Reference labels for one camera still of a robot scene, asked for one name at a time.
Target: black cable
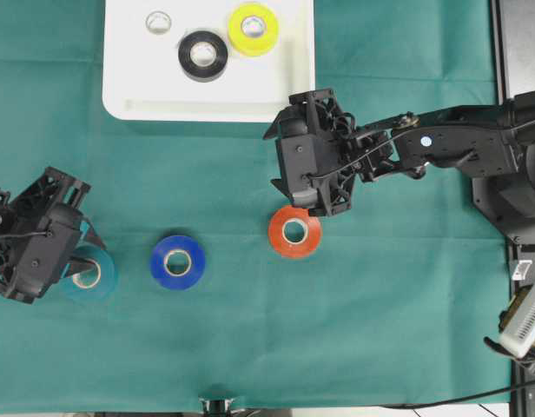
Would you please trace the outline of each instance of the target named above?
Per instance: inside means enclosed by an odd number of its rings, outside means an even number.
[[[496,415],[492,410],[490,410],[489,408],[487,407],[484,407],[483,405],[479,404],[480,407],[484,408],[489,414],[491,414],[493,417],[499,417],[498,415]]]
[[[336,172],[339,172],[339,171],[342,171],[343,169],[347,169],[351,166],[353,166],[355,163],[361,161],[362,159],[370,156],[373,152],[375,152],[376,150],[380,150],[381,148],[383,148],[384,146],[386,146],[387,144],[391,143],[391,142],[394,142],[396,141],[397,139],[400,139],[402,136],[406,135],[407,133],[409,133],[410,130],[405,130],[404,132],[401,132],[399,133],[398,135],[394,136],[394,137],[390,137],[389,139],[387,139],[386,141],[383,141],[382,143],[378,144],[377,146],[371,148],[370,150],[368,150],[364,155],[361,155],[359,156],[358,158],[356,158],[354,161],[352,162],[349,162],[348,164],[346,165],[343,165],[342,167],[339,167],[339,168],[336,168],[336,169],[333,169],[329,172],[326,172],[325,174],[322,174],[322,175],[310,175],[309,178],[311,180],[323,180],[324,178],[328,178],[329,176],[335,174]]]
[[[529,120],[528,122],[525,122],[518,126],[513,127],[512,130],[517,131],[517,130],[529,128],[530,126],[533,126],[534,124],[535,124],[535,119]]]
[[[2,239],[23,239],[25,237],[32,237],[32,236],[46,236],[48,232],[30,232],[30,233],[24,233],[22,235],[0,235],[0,240]]]
[[[414,409],[420,409],[420,408],[446,406],[448,404],[457,404],[459,402],[477,400],[479,398],[490,397],[492,395],[510,393],[512,391],[518,391],[519,389],[526,388],[526,387],[531,387],[533,385],[535,385],[535,380],[534,381],[527,381],[527,382],[524,382],[522,384],[511,385],[510,387],[494,389],[492,391],[486,391],[484,393],[467,395],[466,397],[452,398],[450,400],[430,402],[430,403],[426,403],[426,404],[401,404],[401,405],[397,405],[397,406],[381,406],[381,407],[397,409],[397,410],[414,410]]]
[[[514,126],[513,128],[511,129],[500,129],[500,130],[514,130],[515,132],[518,131],[518,130],[522,130],[522,129],[525,129],[525,128],[528,128],[530,126],[533,126],[535,124],[535,119],[534,120],[530,120],[529,122],[526,122],[526,123],[522,123],[518,126]],[[408,129],[408,130],[405,130],[404,132],[401,132],[399,133],[398,135],[396,135],[395,137],[390,137],[389,139],[387,139],[386,141],[380,143],[379,145],[377,145],[376,147],[370,149],[369,151],[367,151],[364,155],[362,156],[359,156],[358,158],[356,158],[354,161],[352,162],[349,162],[348,164],[346,165],[343,165],[342,167],[339,167],[339,168],[336,168],[336,169],[333,169],[329,172],[326,172],[325,174],[322,174],[322,175],[310,175],[309,178],[312,179],[312,180],[323,180],[324,178],[328,178],[329,176],[335,174],[336,172],[339,172],[341,171],[342,169],[347,169],[351,166],[353,166],[355,163],[361,161],[362,159],[370,156],[373,152],[375,152],[376,150],[379,150],[381,148],[383,148],[384,146],[386,146],[387,144],[391,143],[391,142],[395,142],[397,139],[400,139],[402,136],[406,135],[407,133],[409,133],[411,130]]]

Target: teal tape roll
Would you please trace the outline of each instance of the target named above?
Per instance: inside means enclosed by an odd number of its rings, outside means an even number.
[[[65,295],[73,301],[100,301],[107,298],[117,286],[117,271],[109,254],[97,246],[76,248],[73,256],[96,265],[97,271],[76,274],[61,279]]]

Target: white tray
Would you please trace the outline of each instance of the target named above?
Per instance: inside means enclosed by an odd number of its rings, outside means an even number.
[[[228,19],[242,0],[107,0],[103,105],[124,120],[272,122],[288,96],[315,88],[314,0],[262,0],[278,17],[279,42],[266,55],[247,57],[227,36]],[[151,12],[172,20],[154,35]],[[198,83],[182,71],[178,33],[211,30],[226,42],[225,72]]]

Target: yellow tape roll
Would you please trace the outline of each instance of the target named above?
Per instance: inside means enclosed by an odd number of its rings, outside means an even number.
[[[279,24],[273,11],[258,3],[245,3],[229,19],[229,40],[246,56],[260,56],[277,43]]]

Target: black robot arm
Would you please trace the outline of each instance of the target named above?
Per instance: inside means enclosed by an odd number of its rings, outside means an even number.
[[[72,255],[79,241],[105,248],[79,207],[90,186],[47,168],[10,202],[0,189],[0,294],[32,303],[62,277],[90,271]]]
[[[507,205],[523,217],[535,215],[526,205],[535,203],[535,173],[527,172],[529,159],[535,165],[535,92],[501,106],[406,113],[362,127],[341,110],[330,89],[289,101],[264,136],[277,138],[281,179],[272,183],[310,215],[350,209],[356,175],[363,182],[398,173],[420,179],[428,163],[497,179]]]

